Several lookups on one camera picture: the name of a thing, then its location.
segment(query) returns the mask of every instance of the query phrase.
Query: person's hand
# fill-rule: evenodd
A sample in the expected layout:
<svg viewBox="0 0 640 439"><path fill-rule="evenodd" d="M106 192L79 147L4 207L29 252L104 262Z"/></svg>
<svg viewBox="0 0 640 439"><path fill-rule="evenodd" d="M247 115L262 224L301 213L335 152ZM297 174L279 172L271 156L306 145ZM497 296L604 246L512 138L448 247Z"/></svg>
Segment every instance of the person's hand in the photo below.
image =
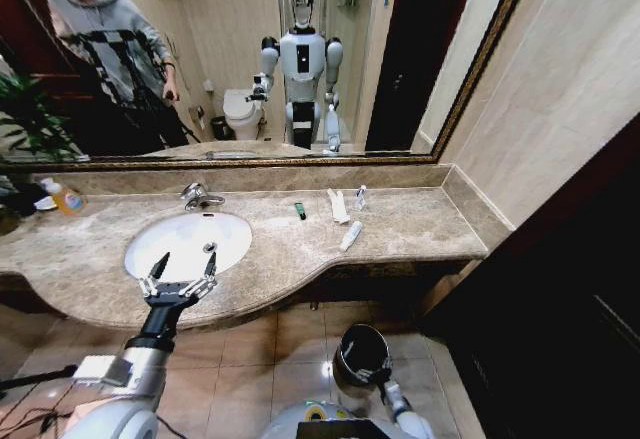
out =
<svg viewBox="0 0 640 439"><path fill-rule="evenodd" d="M167 79L167 82L164 85L164 89L162 90L162 97L164 99L169 99L172 102L177 102L180 100L180 93L178 92L178 86L176 85L175 79Z"/></svg>

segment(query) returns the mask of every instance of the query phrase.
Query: chrome faucet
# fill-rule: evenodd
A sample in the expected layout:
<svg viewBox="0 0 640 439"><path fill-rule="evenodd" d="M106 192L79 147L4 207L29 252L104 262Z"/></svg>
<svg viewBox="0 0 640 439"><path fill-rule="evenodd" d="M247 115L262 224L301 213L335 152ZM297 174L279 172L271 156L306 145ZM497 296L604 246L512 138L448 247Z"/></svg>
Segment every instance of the chrome faucet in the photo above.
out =
<svg viewBox="0 0 640 439"><path fill-rule="evenodd" d="M194 182L189 184L182 194L180 199L187 201L184 206L185 211L193 211L194 209L204 209L208 206L221 206L224 204L224 197L210 195L202 184Z"/></svg>

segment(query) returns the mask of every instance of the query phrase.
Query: white sink basin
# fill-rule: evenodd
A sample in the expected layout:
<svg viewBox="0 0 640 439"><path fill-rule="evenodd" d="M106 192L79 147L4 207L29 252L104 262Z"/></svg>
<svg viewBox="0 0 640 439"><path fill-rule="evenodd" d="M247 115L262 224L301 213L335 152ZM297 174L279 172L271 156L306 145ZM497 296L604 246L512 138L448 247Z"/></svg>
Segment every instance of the white sink basin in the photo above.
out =
<svg viewBox="0 0 640 439"><path fill-rule="evenodd" d="M251 227L231 214L191 213L169 217L143 229L129 244L124 267L136 279L171 253L162 282L189 282L202 277L211 254L206 245L216 243L216 274L236 264L249 250Z"/></svg>

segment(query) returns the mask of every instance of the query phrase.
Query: dark door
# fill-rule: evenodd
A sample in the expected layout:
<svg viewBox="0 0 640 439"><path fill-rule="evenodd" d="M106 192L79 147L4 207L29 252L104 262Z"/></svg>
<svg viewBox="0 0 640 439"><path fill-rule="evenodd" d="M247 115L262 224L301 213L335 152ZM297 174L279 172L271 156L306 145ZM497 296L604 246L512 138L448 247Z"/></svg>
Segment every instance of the dark door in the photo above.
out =
<svg viewBox="0 0 640 439"><path fill-rule="evenodd" d="M466 0L395 0L367 151L407 150Z"/></svg>
<svg viewBox="0 0 640 439"><path fill-rule="evenodd" d="M640 115L424 320L488 438L638 437Z"/></svg>

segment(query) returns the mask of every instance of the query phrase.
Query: marble countertop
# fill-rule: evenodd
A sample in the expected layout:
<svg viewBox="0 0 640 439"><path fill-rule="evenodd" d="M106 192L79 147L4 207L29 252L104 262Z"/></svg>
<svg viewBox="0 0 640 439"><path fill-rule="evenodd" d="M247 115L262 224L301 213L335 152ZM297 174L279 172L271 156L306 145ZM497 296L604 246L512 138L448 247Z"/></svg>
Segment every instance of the marble countertop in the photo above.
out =
<svg viewBox="0 0 640 439"><path fill-rule="evenodd" d="M353 210L364 228L345 253L349 225L332 221L326 191L234 192L211 208L245 218L253 242L246 256L217 275L218 285L181 317L182 327L233 322L267 310L337 264L479 259L487 248L446 193L436 188L372 189ZM294 203L304 204L300 220ZM0 237L0 271L22 274L64 314L99 326L137 328L148 306L124 269L129 242L159 219L184 214L176 194L89 196L77 216L37 214Z"/></svg>

